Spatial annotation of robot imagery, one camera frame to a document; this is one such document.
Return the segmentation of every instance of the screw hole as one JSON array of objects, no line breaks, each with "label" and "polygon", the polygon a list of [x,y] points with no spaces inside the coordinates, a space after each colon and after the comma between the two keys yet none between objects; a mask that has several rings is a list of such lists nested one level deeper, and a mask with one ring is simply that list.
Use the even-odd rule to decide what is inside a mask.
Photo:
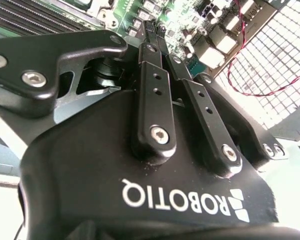
[{"label": "screw hole", "polygon": [[153,89],[154,93],[161,96],[162,95],[162,92],[158,89],[158,88],[154,88]]},{"label": "screw hole", "polygon": [[156,52],[157,49],[155,48],[155,46],[153,46],[152,44],[147,44],[146,47],[151,51],[151,52]]},{"label": "screw hole", "polygon": [[153,77],[155,78],[155,79],[158,79],[158,80],[160,80],[161,79],[161,77],[158,75],[158,74],[153,74]]},{"label": "screw hole", "polygon": [[116,44],[121,44],[120,38],[116,35],[111,35],[110,39],[112,42],[116,43]]},{"label": "screw hole", "polygon": [[212,113],[213,113],[212,110],[211,110],[210,108],[208,108],[208,107],[206,107],[205,110],[206,110],[209,114],[212,114]]},{"label": "screw hole", "polygon": [[205,95],[201,91],[198,91],[198,94],[200,97],[203,97],[203,98],[205,97]]}]

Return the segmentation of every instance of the capacitor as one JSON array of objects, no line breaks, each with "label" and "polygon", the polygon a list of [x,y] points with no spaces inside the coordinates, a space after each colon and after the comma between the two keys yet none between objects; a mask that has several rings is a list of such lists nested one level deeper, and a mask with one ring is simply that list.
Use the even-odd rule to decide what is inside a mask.
[{"label": "capacitor", "polygon": [[185,44],[185,46],[190,50],[190,53],[192,53],[192,54],[195,53],[195,49],[194,49],[194,47],[191,45],[190,42],[187,42],[187,43]]},{"label": "capacitor", "polygon": [[218,22],[218,19],[215,18],[211,13],[209,13],[206,17],[205,17],[212,25],[216,24]]},{"label": "capacitor", "polygon": [[182,33],[185,40],[190,41],[192,39],[192,35],[187,29],[182,30]]},{"label": "capacitor", "polygon": [[193,56],[192,52],[190,51],[190,49],[187,46],[184,47],[184,53],[188,59],[192,58],[192,56]]},{"label": "capacitor", "polygon": [[171,0],[172,4],[175,6],[179,6],[183,3],[183,0]]},{"label": "capacitor", "polygon": [[174,17],[174,13],[172,12],[172,10],[170,8],[167,8],[164,11],[165,15],[167,16],[168,19],[172,19]]},{"label": "capacitor", "polygon": [[216,17],[220,18],[222,16],[222,10],[218,8],[217,6],[213,7],[213,12]]}]

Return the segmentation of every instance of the black metal bracket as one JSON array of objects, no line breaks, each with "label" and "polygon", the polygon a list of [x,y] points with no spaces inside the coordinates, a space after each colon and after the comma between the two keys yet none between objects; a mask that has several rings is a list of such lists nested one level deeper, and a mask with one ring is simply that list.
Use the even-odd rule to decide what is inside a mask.
[{"label": "black metal bracket", "polygon": [[205,134],[208,145],[206,152],[209,155],[202,156],[205,164],[210,171],[222,178],[230,178],[239,173],[242,169],[241,155],[206,88],[192,81],[187,67],[178,57],[167,55],[166,63],[173,79],[173,100],[181,98],[185,107],[193,110],[193,115],[197,117]]},{"label": "black metal bracket", "polygon": [[[109,30],[0,39],[6,62],[0,67],[0,106],[26,117],[47,115],[54,109],[61,74],[73,72],[80,79],[88,61],[120,58],[127,49]],[[28,75],[27,84],[23,76],[31,72],[40,79]]]},{"label": "black metal bracket", "polygon": [[276,138],[249,116],[210,75],[200,73],[194,80],[205,86],[227,128],[240,136],[240,150],[256,169],[270,161],[288,158]]},{"label": "black metal bracket", "polygon": [[143,161],[160,165],[177,147],[169,74],[162,69],[161,51],[152,42],[139,46],[138,63],[139,71],[133,76],[137,113],[131,147]]}]

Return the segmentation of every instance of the chip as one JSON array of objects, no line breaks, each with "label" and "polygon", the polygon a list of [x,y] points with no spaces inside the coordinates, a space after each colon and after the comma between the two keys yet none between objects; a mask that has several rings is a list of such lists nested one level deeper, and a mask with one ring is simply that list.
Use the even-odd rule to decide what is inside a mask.
[{"label": "chip", "polygon": [[137,31],[130,27],[128,35],[131,36],[131,37],[135,37],[137,35]]},{"label": "chip", "polygon": [[142,19],[142,20],[147,21],[147,20],[149,20],[149,18],[150,18],[150,14],[147,13],[147,12],[145,12],[145,11],[143,11],[143,10],[139,10],[138,17],[139,17],[140,19]]},{"label": "chip", "polygon": [[157,12],[160,12],[161,7],[159,5],[155,5],[154,6],[154,10],[157,11]]},{"label": "chip", "polygon": [[169,30],[166,34],[169,36],[169,37],[173,37],[175,35],[175,31],[173,30]]},{"label": "chip", "polygon": [[142,22],[141,22],[139,19],[135,18],[135,19],[133,20],[133,26],[134,26],[136,29],[139,29],[140,26],[141,26],[141,24],[142,24]]},{"label": "chip", "polygon": [[192,22],[194,22],[195,24],[199,21],[199,18],[197,16],[194,16],[192,18]]},{"label": "chip", "polygon": [[155,8],[155,4],[152,1],[145,0],[143,3],[144,9],[147,9],[148,11],[153,11]]}]

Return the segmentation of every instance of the white surface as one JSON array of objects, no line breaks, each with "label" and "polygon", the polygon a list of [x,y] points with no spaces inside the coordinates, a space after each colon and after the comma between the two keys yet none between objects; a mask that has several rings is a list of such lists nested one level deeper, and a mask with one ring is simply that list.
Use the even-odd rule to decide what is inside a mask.
[{"label": "white surface", "polygon": [[0,240],[13,240],[22,222],[17,189],[0,187]]}]

